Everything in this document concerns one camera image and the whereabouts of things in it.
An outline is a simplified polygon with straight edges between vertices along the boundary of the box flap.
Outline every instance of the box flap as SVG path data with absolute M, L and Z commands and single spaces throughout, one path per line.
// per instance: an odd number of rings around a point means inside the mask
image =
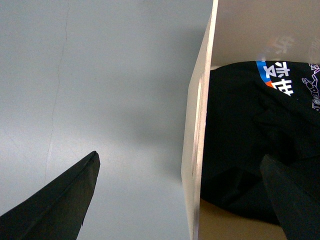
M 181 175 L 191 240 L 198 239 L 202 158 L 217 6 L 218 1 L 213 1 L 188 89 Z

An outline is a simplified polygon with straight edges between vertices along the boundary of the printed graphic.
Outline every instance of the printed graphic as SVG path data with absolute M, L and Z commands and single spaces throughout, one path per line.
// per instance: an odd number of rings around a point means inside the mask
M 312 95 L 312 108 L 316 111 L 320 111 L 320 96 L 318 90 L 318 78 L 316 74 L 320 72 L 319 65 L 309 63 L 311 70 L 313 71 L 312 80 L 307 78 L 302 78 L 302 82 L 306 85 L 306 87 L 310 90 Z
M 275 52 L 276 54 L 286 54 L 294 42 L 295 40 L 291 36 L 282 36 L 277 37 L 272 46 L 278 49 L 278 51 Z
M 257 61 L 257 68 L 260 73 L 260 77 L 263 82 L 274 89 L 279 90 L 280 92 L 291 96 L 294 93 L 292 90 L 292 81 L 289 79 L 284 79 L 283 77 L 289 77 L 290 69 L 287 67 L 287 62 L 276 62 L 274 65 L 267 67 L 265 61 Z

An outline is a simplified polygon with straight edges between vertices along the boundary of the black cloth corner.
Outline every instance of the black cloth corner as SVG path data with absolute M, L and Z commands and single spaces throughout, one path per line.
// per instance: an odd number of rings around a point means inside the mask
M 99 155 L 93 151 L 0 216 L 0 240 L 76 240 L 99 169 Z
M 279 224 L 260 173 L 267 154 L 320 177 L 320 68 L 289 61 L 234 63 L 210 73 L 201 198 Z

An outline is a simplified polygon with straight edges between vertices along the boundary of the black fabric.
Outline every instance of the black fabric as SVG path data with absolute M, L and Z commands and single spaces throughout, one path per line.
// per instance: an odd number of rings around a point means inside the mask
M 288 240 L 320 239 L 320 184 L 266 155 L 260 166 L 267 194 Z
M 269 82 L 259 64 L 274 68 Z M 278 72 L 284 65 L 289 71 Z M 318 69 L 308 63 L 250 61 L 211 71 L 201 198 L 235 214 L 279 224 L 260 164 L 270 154 L 319 178 Z
M 75 240 L 100 169 L 91 152 L 27 200 L 0 217 L 0 240 Z

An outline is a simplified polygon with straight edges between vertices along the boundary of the printed logo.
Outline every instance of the printed logo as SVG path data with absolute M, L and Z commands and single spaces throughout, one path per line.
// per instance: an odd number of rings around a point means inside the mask
M 291 85 L 292 81 L 284 78 L 289 77 L 290 72 L 290 69 L 287 67 L 287 62 L 277 61 L 274 65 L 267 67 L 265 61 L 257 61 L 256 65 L 261 79 L 267 86 L 277 89 L 288 96 L 294 93 Z
M 312 108 L 316 111 L 320 111 L 318 78 L 316 76 L 316 74 L 320 72 L 320 67 L 319 65 L 311 64 L 311 63 L 309 63 L 309 66 L 311 67 L 311 71 L 313 71 L 312 80 L 309 80 L 307 78 L 302 78 L 301 80 L 306 85 L 306 87 L 310 90 L 310 93 L 312 95 Z

